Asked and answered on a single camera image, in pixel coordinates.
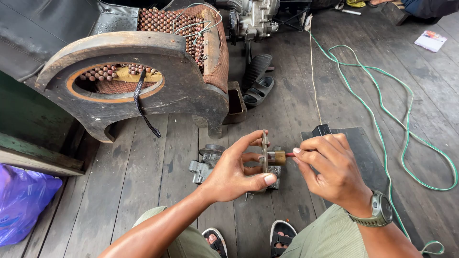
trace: right hand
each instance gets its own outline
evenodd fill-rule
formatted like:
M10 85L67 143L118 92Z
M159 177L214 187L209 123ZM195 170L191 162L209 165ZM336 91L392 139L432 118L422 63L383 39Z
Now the right hand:
M312 193L345 208L354 216L371 217L373 192L365 185L344 134L307 139L300 148L294 148L293 153L293 160Z

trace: left hand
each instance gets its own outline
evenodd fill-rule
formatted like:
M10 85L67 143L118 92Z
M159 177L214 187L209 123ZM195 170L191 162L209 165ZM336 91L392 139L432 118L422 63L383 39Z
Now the left hand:
M273 173L259 174L262 172L261 166L244 167L245 162L259 161L260 154L243 152L248 146L261 146L262 134L263 131L258 130L245 135L223 152L212 173L199 186L210 203L232 201L248 191L261 190L277 180Z

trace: metal stand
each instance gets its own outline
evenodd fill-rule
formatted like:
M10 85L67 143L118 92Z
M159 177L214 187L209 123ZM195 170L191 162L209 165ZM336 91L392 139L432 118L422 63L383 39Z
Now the metal stand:
M293 15L292 17L288 18L287 20L285 21L282 21L280 19L277 19L277 18L273 18L273 21L276 21L279 23L279 25L282 25L282 24L285 24L289 27L292 27L294 29L297 29L299 32L302 32L304 31L304 26L306 25L306 17L308 17L308 14L309 14L309 10L311 10L311 0L286 0L286 1L283 1L281 0L280 3L283 4L283 3L304 3L306 6L303 7L303 10L301 10L299 13L297 13L296 15ZM301 22L301 19L300 19L300 16L303 15L303 13L306 13L305 15L305 18L303 20L303 22ZM297 22L298 22L298 25L300 27L297 27L293 24L290 24L288 23L290 20L292 19L297 19Z

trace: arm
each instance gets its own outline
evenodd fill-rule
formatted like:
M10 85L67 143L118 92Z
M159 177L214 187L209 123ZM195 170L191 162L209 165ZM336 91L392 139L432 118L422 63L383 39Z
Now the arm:
M261 145L261 130L240 138L225 150L209 177L185 199L140 223L114 241L99 257L159 257L167 247L207 207L215 202L232 201L247 191L257 191L274 183L274 174L260 173L261 167L248 168L244 163L258 162L260 154L244 153L246 148Z
M295 158L309 190L333 202L350 214L371 217L373 195L358 171L354 154L344 134L318 136L293 149ZM311 166L319 171L316 175ZM422 257L394 223L385 227L365 227L358 224L368 256Z

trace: green wall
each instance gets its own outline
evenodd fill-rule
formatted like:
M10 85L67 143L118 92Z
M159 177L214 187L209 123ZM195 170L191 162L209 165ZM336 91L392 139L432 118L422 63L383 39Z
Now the green wall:
M0 71L0 133L57 151L74 118L42 96Z

